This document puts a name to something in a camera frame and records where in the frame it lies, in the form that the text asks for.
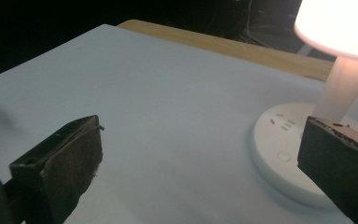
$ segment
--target round white lamp base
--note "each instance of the round white lamp base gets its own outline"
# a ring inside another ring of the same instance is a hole
[[[307,117],[315,105],[276,105],[257,120],[251,149],[255,166],[276,189],[301,203],[334,208],[333,202],[297,167],[297,155]],[[358,132],[358,122],[341,122]]]

